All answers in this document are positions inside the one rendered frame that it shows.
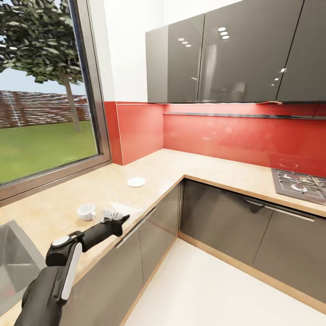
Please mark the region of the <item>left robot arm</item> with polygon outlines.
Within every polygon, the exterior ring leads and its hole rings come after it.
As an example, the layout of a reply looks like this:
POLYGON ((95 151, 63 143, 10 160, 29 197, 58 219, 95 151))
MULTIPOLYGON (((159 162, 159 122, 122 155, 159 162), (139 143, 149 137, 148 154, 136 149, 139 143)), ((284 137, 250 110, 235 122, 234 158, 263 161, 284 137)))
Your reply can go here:
POLYGON ((122 225, 130 216, 102 209, 99 223, 51 242, 45 257, 47 268, 43 268, 25 290, 22 311, 14 326, 60 326, 62 308, 70 296, 82 252, 112 235, 122 236, 122 225))

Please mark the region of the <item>saucer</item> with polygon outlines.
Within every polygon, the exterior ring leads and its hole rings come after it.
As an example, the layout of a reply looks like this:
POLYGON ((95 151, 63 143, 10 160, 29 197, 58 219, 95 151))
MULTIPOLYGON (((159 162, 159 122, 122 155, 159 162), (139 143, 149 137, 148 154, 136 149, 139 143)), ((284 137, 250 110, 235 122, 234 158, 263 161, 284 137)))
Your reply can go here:
POLYGON ((145 184, 145 179, 142 177, 135 177, 130 179, 127 184, 133 187, 138 187, 145 184))

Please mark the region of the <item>coffee cup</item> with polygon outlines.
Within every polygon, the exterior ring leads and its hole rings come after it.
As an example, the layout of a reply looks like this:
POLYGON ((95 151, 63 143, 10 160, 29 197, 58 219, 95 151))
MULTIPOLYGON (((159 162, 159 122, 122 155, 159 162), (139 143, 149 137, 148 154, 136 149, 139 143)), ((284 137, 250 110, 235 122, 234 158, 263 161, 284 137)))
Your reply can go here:
POLYGON ((78 216, 83 221, 90 221, 96 219, 95 205, 94 204, 84 204, 77 210, 78 216))

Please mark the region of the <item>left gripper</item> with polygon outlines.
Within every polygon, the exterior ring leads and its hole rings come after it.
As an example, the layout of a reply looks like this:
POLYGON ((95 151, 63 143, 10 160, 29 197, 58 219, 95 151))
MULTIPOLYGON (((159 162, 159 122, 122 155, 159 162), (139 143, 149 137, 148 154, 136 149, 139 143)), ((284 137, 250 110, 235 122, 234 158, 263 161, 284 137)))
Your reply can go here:
POLYGON ((98 240, 100 243, 108 237, 115 235, 120 237, 123 235, 122 225, 130 218, 131 214, 123 216, 120 220, 107 221, 105 223, 99 222, 93 225, 92 228, 98 234, 98 240))

